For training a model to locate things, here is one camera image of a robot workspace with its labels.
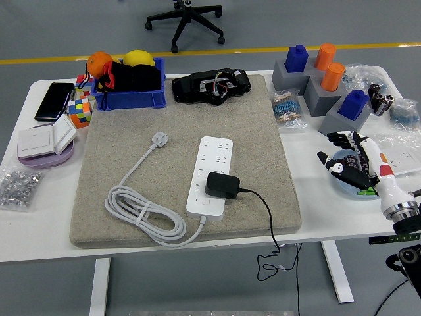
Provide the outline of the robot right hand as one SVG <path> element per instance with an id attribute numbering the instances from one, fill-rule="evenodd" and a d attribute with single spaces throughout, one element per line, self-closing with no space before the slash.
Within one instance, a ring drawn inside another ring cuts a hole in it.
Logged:
<path id="1" fill-rule="evenodd" d="M 324 152 L 318 152 L 319 160 L 331 175 L 362 190 L 370 187 L 375 189 L 381 199 L 381 210 L 384 213 L 390 209 L 405 207 L 418 210 L 415 197 L 398 187 L 391 166 L 372 138 L 352 131 L 333 132 L 327 134 L 327 137 L 335 146 L 352 149 L 368 162 L 368 171 L 363 172 L 329 158 Z"/>

